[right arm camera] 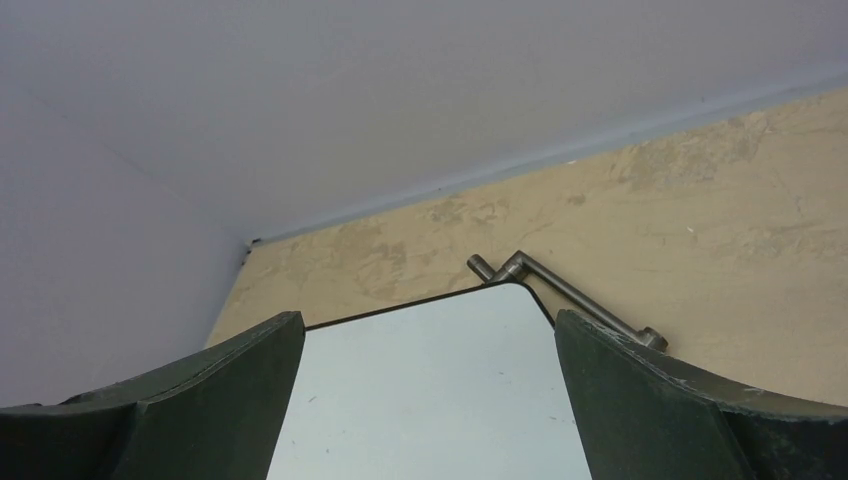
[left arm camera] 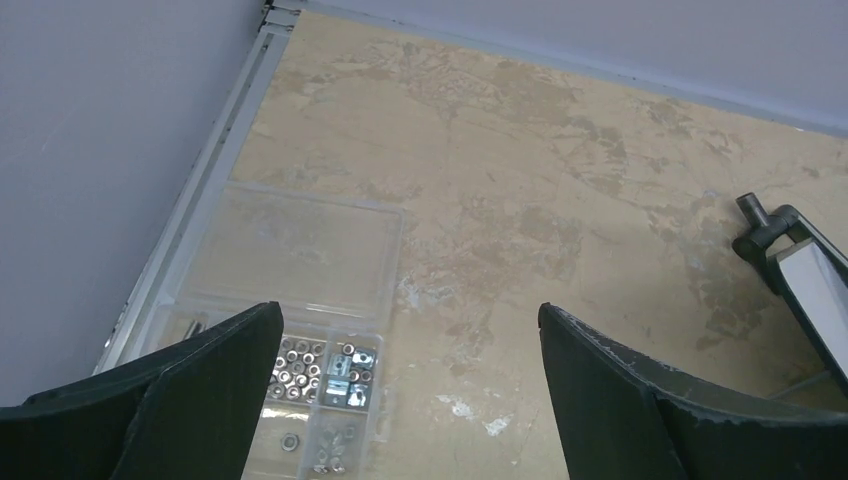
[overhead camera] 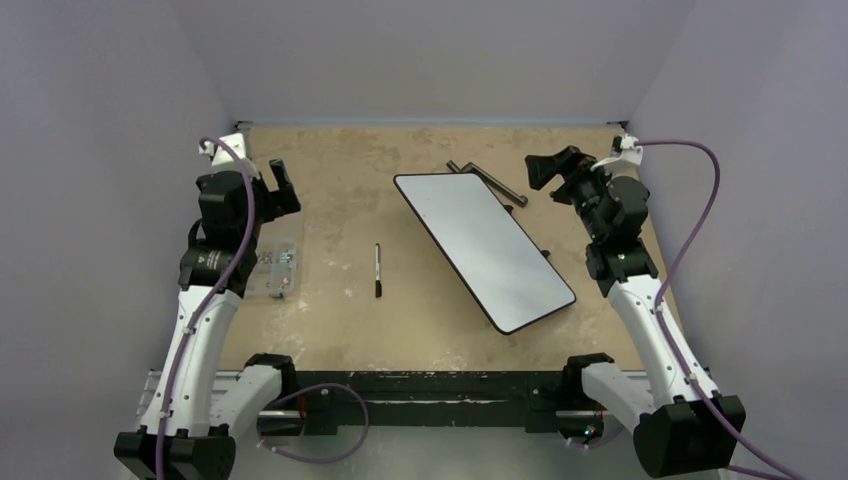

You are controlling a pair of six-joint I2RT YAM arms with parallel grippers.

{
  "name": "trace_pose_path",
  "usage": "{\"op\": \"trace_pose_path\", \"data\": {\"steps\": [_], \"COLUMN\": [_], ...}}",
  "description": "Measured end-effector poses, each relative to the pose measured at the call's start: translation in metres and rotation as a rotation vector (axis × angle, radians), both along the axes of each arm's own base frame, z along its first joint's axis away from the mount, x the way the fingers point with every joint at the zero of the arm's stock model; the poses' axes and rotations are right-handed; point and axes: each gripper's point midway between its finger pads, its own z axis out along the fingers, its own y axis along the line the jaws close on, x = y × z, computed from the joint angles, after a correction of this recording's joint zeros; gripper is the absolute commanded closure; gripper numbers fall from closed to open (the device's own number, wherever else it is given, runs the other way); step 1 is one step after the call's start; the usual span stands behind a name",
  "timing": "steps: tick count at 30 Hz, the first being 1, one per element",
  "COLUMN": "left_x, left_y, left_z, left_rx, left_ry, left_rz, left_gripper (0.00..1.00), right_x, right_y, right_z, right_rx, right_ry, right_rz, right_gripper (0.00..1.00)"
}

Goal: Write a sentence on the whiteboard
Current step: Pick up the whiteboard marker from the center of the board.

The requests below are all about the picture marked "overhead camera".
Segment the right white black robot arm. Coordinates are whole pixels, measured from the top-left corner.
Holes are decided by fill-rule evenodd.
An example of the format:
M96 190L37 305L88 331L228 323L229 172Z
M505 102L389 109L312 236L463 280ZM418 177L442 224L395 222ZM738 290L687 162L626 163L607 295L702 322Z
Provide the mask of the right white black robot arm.
M729 466L746 419L736 395L722 394L688 347L667 310L659 272L642 239L649 190L615 176L575 146L525 158L529 186L571 205L590 242L586 265L634 342L647 376L639 385L605 354L569 358L561 392L576 407L592 400L632 435L636 456L652 478Z

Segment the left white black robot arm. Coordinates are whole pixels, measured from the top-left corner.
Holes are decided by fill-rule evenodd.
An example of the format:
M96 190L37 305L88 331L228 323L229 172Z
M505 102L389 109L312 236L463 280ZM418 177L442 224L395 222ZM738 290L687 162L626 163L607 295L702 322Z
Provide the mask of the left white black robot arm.
M230 324L257 263L261 227L301 204L284 163L269 163L278 188L261 177L246 186L238 170L200 176L201 217L180 260L175 331L162 376L139 427L118 434L113 453L139 479L226 479L236 441L267 405L284 409L300 387L293 360L249 358L235 384L213 396Z

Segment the white whiteboard black frame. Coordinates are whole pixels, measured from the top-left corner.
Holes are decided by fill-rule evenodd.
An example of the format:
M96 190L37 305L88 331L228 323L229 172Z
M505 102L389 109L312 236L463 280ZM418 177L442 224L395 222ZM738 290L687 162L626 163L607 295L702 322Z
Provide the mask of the white whiteboard black frame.
M398 174L393 184L500 334L576 302L563 276L476 175Z

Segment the white whiteboard marker pen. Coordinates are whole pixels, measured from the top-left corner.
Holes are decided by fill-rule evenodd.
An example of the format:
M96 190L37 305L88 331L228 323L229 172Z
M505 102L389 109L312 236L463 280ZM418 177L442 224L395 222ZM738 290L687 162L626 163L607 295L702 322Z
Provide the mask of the white whiteboard marker pen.
M382 297L381 245L375 243L375 298Z

